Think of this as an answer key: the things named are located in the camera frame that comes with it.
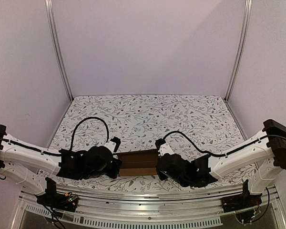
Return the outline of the brown cardboard box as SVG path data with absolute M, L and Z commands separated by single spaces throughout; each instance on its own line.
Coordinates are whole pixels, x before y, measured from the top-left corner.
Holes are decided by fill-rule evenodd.
M 121 177 L 157 175 L 157 149 L 118 153 L 117 156 L 122 161 L 119 171 Z

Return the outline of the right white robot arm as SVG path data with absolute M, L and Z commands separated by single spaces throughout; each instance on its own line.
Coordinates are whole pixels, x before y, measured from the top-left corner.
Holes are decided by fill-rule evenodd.
M 176 154 L 165 138 L 156 140 L 156 172 L 161 180 L 168 177 L 182 187 L 206 187 L 230 172 L 263 161 L 255 174 L 244 182 L 246 191 L 237 198 L 247 208 L 283 170 L 286 171 L 286 126 L 268 119 L 264 128 L 245 142 L 220 154 L 198 149 L 203 156 L 189 161 Z

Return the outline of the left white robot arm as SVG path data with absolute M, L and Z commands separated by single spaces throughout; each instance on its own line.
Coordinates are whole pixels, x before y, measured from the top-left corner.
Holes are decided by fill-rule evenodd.
M 61 196 L 50 189 L 56 183 L 51 179 L 39 178 L 31 168 L 72 180 L 102 175 L 115 179 L 122 163 L 114 157 L 120 143 L 120 139 L 114 137 L 104 145 L 93 146 L 89 150 L 50 150 L 20 141 L 6 133 L 6 126 L 0 125 L 0 175 L 22 185 L 30 193 L 42 196 L 51 207 L 57 207 L 61 203 Z

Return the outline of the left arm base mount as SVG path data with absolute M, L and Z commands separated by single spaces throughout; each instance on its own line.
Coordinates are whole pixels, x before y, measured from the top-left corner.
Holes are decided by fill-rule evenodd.
M 60 194 L 57 192 L 56 182 L 54 180 L 50 179 L 49 177 L 46 177 L 45 180 L 45 193 L 43 195 L 36 196 L 37 203 L 50 208 L 75 212 L 78 205 L 79 196 L 77 194 L 73 194 L 72 192 Z

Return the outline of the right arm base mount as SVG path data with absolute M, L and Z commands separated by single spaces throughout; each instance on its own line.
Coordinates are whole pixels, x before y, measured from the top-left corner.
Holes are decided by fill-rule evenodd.
M 249 191 L 248 182 L 249 180 L 247 179 L 243 183 L 241 194 L 221 198 L 224 213 L 254 207 L 262 203 L 262 194 L 252 195 Z

